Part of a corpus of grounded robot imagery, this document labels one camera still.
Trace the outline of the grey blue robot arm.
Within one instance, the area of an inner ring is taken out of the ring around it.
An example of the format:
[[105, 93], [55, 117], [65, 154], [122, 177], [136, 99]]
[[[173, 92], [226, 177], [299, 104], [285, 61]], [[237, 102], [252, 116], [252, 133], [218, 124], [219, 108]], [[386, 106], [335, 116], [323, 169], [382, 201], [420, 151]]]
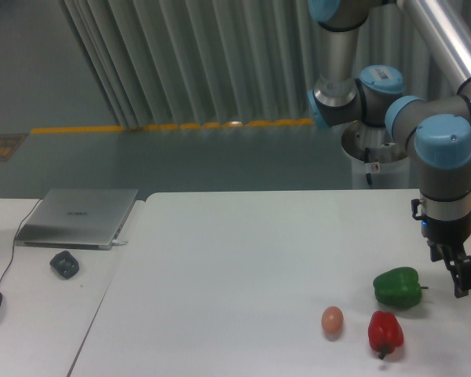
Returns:
[[386, 66], [352, 75], [358, 33], [377, 1], [310, 1], [312, 19], [325, 31], [326, 60], [308, 99], [320, 128], [359, 121], [384, 129], [414, 162], [420, 196], [411, 202], [430, 257], [443, 261], [455, 296], [471, 290], [471, 31], [448, 1], [399, 1], [455, 90], [424, 101], [403, 94], [399, 72]]

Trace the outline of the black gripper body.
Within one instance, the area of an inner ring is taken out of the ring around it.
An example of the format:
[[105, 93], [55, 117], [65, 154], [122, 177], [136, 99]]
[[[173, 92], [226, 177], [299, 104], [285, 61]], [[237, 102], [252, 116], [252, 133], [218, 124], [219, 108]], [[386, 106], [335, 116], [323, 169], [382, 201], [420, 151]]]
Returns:
[[455, 202], [413, 199], [414, 220], [421, 222], [422, 235], [434, 243], [462, 245], [471, 235], [471, 200]]

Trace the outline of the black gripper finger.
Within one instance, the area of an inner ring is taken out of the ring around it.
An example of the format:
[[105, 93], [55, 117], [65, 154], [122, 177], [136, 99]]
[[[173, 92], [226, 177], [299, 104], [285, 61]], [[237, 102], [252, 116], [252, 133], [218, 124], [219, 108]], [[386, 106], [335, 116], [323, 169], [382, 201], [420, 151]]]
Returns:
[[455, 297], [467, 296], [471, 290], [471, 256], [463, 245], [440, 245], [440, 251], [454, 283]]
[[444, 259], [441, 244], [428, 240], [428, 246], [429, 246], [429, 251], [430, 251], [431, 262], [438, 262]]

